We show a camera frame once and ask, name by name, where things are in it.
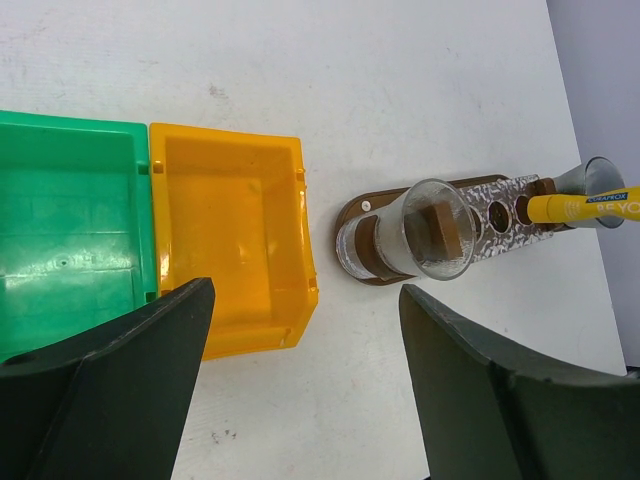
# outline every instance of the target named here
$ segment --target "yellow tube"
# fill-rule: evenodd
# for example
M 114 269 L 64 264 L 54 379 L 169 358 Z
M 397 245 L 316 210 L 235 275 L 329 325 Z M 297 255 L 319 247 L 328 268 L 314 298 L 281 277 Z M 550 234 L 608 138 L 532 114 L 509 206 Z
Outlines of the yellow tube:
M 527 214 L 533 223 L 568 223 L 615 215 L 640 221 L 640 187 L 594 195 L 540 195 L 529 200 Z

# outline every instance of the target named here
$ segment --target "yellow bin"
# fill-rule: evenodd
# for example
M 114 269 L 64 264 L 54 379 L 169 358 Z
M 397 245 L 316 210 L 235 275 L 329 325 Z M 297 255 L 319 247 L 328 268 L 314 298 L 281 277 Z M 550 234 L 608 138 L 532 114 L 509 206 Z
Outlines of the yellow bin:
M 204 360 L 294 347 L 318 303 L 300 140 L 151 124 L 159 289 L 211 277 Z

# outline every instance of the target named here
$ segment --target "white tabletop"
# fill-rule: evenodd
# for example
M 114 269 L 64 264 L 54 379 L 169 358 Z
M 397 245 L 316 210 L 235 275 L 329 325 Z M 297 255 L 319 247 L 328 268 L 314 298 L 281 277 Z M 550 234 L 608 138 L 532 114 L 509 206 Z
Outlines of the white tabletop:
M 297 348 L 202 365 L 174 478 L 423 478 L 400 286 L 344 274 L 333 222 L 367 191 L 579 163 L 545 1 L 5 0 L 2 10 L 4 109 L 302 139 L 320 303 Z M 593 231 L 415 283 L 543 353 L 624 372 Z

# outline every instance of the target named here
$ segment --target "green bin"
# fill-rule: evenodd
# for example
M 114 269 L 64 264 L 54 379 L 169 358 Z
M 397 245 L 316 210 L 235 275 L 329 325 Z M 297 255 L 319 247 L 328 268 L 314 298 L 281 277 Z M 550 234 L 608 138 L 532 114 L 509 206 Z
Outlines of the green bin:
M 0 362 L 157 296 L 147 127 L 0 111 Z

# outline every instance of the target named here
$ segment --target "gray floor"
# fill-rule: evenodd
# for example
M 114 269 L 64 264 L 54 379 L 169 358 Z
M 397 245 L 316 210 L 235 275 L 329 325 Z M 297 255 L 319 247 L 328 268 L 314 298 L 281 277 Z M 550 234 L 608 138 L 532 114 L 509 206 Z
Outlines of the gray floor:
M 640 2 L 547 0 L 580 156 L 640 185 Z M 598 232 L 627 364 L 640 366 L 640 223 Z

